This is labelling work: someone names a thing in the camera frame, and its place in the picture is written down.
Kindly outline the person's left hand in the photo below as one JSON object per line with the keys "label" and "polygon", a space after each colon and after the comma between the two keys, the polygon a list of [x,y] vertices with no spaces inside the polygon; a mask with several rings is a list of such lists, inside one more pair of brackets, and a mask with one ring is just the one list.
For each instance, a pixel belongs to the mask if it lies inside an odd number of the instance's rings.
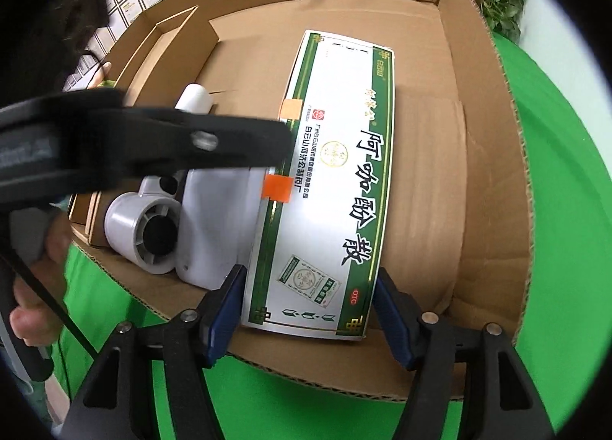
{"label": "person's left hand", "polygon": [[[60,212],[48,229],[44,253],[30,266],[33,275],[62,307],[67,292],[64,269],[72,241],[70,221],[65,212]],[[63,323],[52,308],[20,277],[13,283],[13,295],[18,305],[10,313],[9,321],[15,335],[29,347],[46,347],[56,342]]]}

